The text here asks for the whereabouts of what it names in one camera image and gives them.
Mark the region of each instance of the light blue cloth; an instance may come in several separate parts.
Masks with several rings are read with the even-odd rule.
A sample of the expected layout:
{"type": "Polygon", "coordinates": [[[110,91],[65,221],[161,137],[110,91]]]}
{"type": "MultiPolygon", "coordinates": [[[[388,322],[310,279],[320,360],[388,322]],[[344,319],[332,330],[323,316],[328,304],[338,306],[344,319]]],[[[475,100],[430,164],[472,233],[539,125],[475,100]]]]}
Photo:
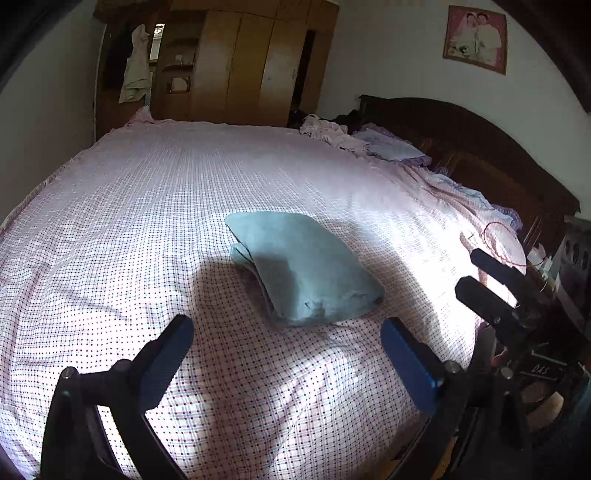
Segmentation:
{"type": "Polygon", "coordinates": [[[232,245],[232,260],[257,276],[274,322],[341,322],[384,300],[384,287],[351,250],[306,215],[233,213],[226,225],[240,242],[232,245]]]}

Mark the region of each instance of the red wire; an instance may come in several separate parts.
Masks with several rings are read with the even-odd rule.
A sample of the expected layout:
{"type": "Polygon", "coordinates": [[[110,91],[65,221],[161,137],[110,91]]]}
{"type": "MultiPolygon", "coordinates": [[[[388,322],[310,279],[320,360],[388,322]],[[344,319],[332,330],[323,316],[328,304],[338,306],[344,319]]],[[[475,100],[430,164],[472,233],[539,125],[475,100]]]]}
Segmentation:
{"type": "MultiPolygon", "coordinates": [[[[500,255],[499,255],[499,254],[498,254],[498,253],[497,253],[495,250],[493,250],[493,249],[492,249],[492,247],[491,247],[491,246],[490,246],[488,243],[486,243],[486,236],[485,236],[485,234],[486,234],[486,230],[487,230],[487,229],[488,229],[488,228],[489,228],[491,225],[494,225],[494,224],[497,224],[497,225],[502,225],[503,227],[505,227],[505,229],[506,229],[506,230],[507,230],[509,233],[512,233],[513,235],[515,235],[515,232],[514,232],[513,230],[511,230],[509,227],[507,227],[507,226],[506,226],[506,225],[505,225],[503,222],[489,222],[489,223],[486,225],[486,227],[484,227],[484,230],[483,230],[483,231],[482,231],[482,233],[480,234],[480,237],[482,238],[482,241],[484,242],[484,244],[487,246],[488,250],[490,250],[491,252],[493,252],[493,253],[494,253],[494,254],[495,254],[497,257],[499,257],[499,259],[500,259],[500,260],[502,260],[503,262],[509,263],[509,264],[511,264],[511,265],[514,265],[514,266],[516,266],[516,267],[528,267],[528,265],[527,265],[527,264],[525,264],[525,265],[522,265],[522,264],[519,264],[519,263],[512,262],[511,260],[508,260],[508,259],[506,259],[506,258],[503,258],[503,257],[502,257],[502,256],[500,256],[500,255]]],[[[544,260],[546,260],[546,257],[544,257],[544,259],[543,259],[543,260],[542,260],[540,263],[538,263],[537,265],[533,265],[533,267],[534,267],[534,268],[535,268],[535,267],[539,267],[539,266],[540,266],[542,263],[544,263],[544,260]]]]}

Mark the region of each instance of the framed photo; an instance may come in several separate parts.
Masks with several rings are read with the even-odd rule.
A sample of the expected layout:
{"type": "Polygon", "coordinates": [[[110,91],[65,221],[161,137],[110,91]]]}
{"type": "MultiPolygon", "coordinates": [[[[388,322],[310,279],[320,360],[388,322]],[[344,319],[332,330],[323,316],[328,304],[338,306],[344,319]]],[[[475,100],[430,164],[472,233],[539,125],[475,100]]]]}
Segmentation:
{"type": "Polygon", "coordinates": [[[450,5],[443,58],[507,72],[507,18],[498,12],[450,5]]]}

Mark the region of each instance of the bed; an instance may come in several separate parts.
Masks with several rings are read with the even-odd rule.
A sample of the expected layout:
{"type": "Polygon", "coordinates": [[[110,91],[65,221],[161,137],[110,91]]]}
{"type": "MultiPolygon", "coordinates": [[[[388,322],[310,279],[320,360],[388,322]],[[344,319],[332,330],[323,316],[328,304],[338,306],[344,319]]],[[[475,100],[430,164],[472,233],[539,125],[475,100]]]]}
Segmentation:
{"type": "MultiPolygon", "coordinates": [[[[296,130],[153,121],[145,112],[56,171],[0,227],[0,444],[38,474],[60,371],[133,358],[177,313],[194,344],[147,413],[189,478],[356,478],[419,427],[379,340],[399,316],[441,359],[470,361],[480,320],[454,297],[498,219],[426,169],[357,157],[296,130]],[[363,318],[277,329],[230,261],[237,211],[310,215],[385,287],[363,318]]],[[[136,475],[107,410],[108,438],[136,475]]]]}
{"type": "Polygon", "coordinates": [[[432,157],[432,170],[444,167],[491,203],[515,209],[526,252],[540,242],[556,253],[564,217],[580,211],[579,201],[503,130],[464,107],[427,98],[362,95],[359,110],[361,123],[385,127],[432,157]]]}

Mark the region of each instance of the white shirt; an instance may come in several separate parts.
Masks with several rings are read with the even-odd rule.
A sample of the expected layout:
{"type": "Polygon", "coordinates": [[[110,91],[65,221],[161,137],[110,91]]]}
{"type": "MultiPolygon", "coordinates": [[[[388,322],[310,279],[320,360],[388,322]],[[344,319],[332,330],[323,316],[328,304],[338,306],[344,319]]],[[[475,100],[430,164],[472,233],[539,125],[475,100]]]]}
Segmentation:
{"type": "Polygon", "coordinates": [[[492,25],[478,25],[478,42],[484,43],[484,49],[501,48],[501,35],[492,25]]]}

